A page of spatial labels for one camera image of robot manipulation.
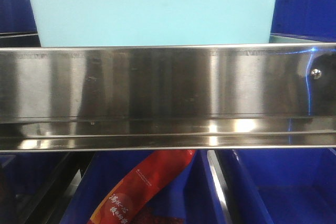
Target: shelf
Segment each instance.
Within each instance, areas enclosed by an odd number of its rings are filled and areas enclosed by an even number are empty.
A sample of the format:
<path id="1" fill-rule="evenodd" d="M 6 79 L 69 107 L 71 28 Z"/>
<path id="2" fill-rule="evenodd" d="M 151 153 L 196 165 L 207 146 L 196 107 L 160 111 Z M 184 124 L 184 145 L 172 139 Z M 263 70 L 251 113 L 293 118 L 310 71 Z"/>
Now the shelf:
<path id="1" fill-rule="evenodd" d="M 0 148 L 336 146 L 335 50 L 0 49 Z"/>

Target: screw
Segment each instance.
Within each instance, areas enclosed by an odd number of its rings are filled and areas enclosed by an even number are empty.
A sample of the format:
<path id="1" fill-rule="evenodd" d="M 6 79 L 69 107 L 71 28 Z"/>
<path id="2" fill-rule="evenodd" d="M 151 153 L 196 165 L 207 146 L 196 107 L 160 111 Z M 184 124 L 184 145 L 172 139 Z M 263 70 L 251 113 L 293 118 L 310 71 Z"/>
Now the screw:
<path id="1" fill-rule="evenodd" d="M 320 69 L 313 69 L 310 72 L 310 75 L 314 78 L 314 80 L 320 79 L 322 76 L 322 71 Z"/>

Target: plastic container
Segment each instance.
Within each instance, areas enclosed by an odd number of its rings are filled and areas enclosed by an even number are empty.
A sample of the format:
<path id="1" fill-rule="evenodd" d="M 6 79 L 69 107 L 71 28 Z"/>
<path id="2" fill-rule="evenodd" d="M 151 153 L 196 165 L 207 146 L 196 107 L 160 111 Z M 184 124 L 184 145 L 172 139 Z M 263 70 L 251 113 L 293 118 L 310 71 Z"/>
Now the plastic container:
<path id="1" fill-rule="evenodd" d="M 336 223 L 335 150 L 220 154 L 245 223 Z"/>
<path id="2" fill-rule="evenodd" d="M 15 195 L 6 177 L 6 169 L 11 165 L 14 158 L 13 155 L 0 156 L 0 223 L 5 224 L 18 223 L 15 211 Z"/>
<path id="3" fill-rule="evenodd" d="M 3 172 L 9 181 L 10 186 L 13 186 L 13 181 L 15 179 L 15 155 L 0 155 L 0 164 L 3 168 Z"/>
<path id="4" fill-rule="evenodd" d="M 276 0 L 272 32 L 335 41 L 335 12 L 336 0 Z"/>
<path id="5" fill-rule="evenodd" d="M 93 158 L 60 224 L 86 224 L 106 194 L 150 151 L 100 152 Z M 148 204 L 157 216 L 185 219 L 185 224 L 225 224 L 215 193 L 206 151 Z"/>
<path id="6" fill-rule="evenodd" d="M 64 153 L 16 153 L 13 190 L 33 195 L 55 169 Z"/>
<path id="7" fill-rule="evenodd" d="M 44 47 L 267 43 L 275 0 L 31 0 Z"/>
<path id="8" fill-rule="evenodd" d="M 0 0 L 0 33 L 36 31 L 29 0 Z"/>

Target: blue plastic bin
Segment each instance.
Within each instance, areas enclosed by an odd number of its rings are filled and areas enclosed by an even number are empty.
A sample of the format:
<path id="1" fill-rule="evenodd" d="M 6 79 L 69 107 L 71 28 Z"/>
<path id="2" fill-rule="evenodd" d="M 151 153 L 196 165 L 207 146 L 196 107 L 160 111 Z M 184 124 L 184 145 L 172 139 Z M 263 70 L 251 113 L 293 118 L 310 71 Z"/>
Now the blue plastic bin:
<path id="1" fill-rule="evenodd" d="M 43 47 L 267 43 L 275 0 L 31 0 Z"/>
<path id="2" fill-rule="evenodd" d="M 106 194 L 150 151 L 100 152 L 93 158 L 60 224 L 86 224 Z M 225 224 L 206 151 L 161 190 L 148 206 L 154 214 L 185 219 L 185 224 Z"/>
<path id="3" fill-rule="evenodd" d="M 15 161 L 15 155 L 0 155 L 0 164 L 10 186 L 13 186 L 13 181 L 15 179 Z"/>
<path id="4" fill-rule="evenodd" d="M 336 40 L 336 0 L 276 0 L 273 33 Z"/>
<path id="5" fill-rule="evenodd" d="M 0 0 L 0 33 L 36 31 L 29 0 Z"/>
<path id="6" fill-rule="evenodd" d="M 64 157 L 64 153 L 16 153 L 13 190 L 33 195 Z"/>
<path id="7" fill-rule="evenodd" d="M 14 155 L 0 155 L 0 223 L 16 224 L 15 195 L 11 189 L 8 176 L 11 175 L 11 166 Z"/>
<path id="8" fill-rule="evenodd" d="M 336 223 L 335 150 L 239 150 L 220 154 L 245 223 Z"/>

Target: stainless steel shelf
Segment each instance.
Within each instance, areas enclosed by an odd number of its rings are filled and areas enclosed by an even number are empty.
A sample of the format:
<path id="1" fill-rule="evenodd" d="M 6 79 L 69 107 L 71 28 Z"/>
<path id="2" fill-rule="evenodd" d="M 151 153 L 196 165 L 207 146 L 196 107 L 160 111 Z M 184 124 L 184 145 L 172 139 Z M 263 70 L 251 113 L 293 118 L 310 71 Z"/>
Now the stainless steel shelf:
<path id="1" fill-rule="evenodd" d="M 0 149 L 336 146 L 335 51 L 0 49 Z"/>

